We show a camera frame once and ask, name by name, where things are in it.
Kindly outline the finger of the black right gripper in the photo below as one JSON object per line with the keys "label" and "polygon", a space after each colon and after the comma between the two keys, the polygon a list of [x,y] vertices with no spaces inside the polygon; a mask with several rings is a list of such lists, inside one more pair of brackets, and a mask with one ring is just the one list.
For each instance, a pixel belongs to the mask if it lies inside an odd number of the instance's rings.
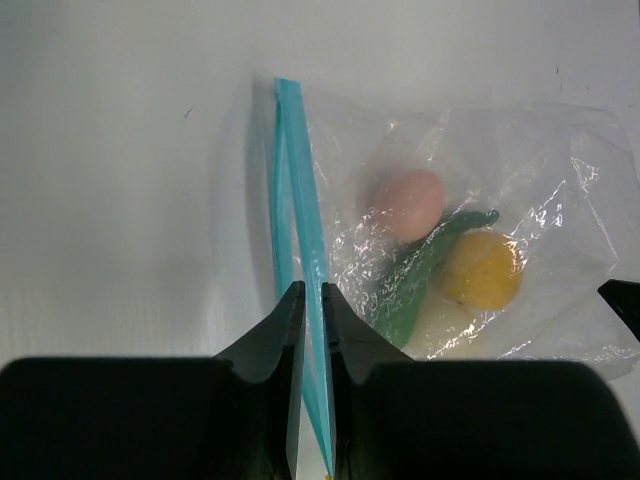
{"label": "finger of the black right gripper", "polygon": [[639,341],[640,284],[610,279],[598,288],[598,294]]}

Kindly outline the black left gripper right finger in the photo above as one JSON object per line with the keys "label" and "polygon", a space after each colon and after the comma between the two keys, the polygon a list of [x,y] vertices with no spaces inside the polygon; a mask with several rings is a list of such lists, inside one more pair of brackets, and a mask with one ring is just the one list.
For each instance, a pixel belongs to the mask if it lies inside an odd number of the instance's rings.
{"label": "black left gripper right finger", "polygon": [[635,479],[613,392],[571,361],[417,361],[322,288],[339,479]]}

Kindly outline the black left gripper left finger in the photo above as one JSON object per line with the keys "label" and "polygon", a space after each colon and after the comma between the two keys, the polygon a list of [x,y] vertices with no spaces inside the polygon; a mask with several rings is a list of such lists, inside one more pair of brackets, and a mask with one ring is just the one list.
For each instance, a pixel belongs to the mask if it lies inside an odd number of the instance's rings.
{"label": "black left gripper left finger", "polygon": [[1,371],[5,479],[291,479],[305,286],[212,357],[32,357]]}

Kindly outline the clear zip top bag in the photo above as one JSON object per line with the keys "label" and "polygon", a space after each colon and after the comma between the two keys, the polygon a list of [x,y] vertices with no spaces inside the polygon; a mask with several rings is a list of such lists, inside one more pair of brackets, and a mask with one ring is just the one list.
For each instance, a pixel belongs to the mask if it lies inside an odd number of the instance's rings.
{"label": "clear zip top bag", "polygon": [[416,360],[574,360],[607,379],[638,364],[596,301],[639,268],[639,183],[610,113],[397,113],[283,78],[273,92],[274,275],[306,284],[302,397],[329,471],[326,282]]}

